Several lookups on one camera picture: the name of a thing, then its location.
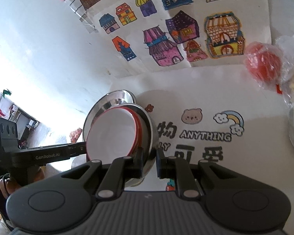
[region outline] blue roof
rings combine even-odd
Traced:
[[[113,20],[115,20],[114,17],[111,16],[109,13],[107,13],[99,19],[99,23],[100,23],[100,26],[103,27],[104,25],[106,25],[107,23]]]

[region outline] bear face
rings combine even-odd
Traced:
[[[194,125],[198,124],[202,120],[201,109],[184,110],[182,115],[182,121],[185,124]]]

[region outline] ribbed gray surface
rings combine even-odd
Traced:
[[[14,230],[13,235],[28,235]],[[175,192],[123,192],[101,202],[80,226],[61,235],[237,235],[212,222],[197,202]],[[267,235],[285,235],[282,231]]]

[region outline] cloud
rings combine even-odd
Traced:
[[[236,134],[237,136],[243,135],[244,128],[241,127],[239,124],[231,125],[230,129],[232,134]]]
[[[213,118],[218,124],[225,124],[229,121],[227,114],[215,114]]]

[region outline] rainbow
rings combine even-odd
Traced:
[[[243,117],[233,110],[227,110],[221,112],[222,114],[227,114],[228,119],[232,119],[236,124],[239,124],[242,128],[244,128],[244,119]]]

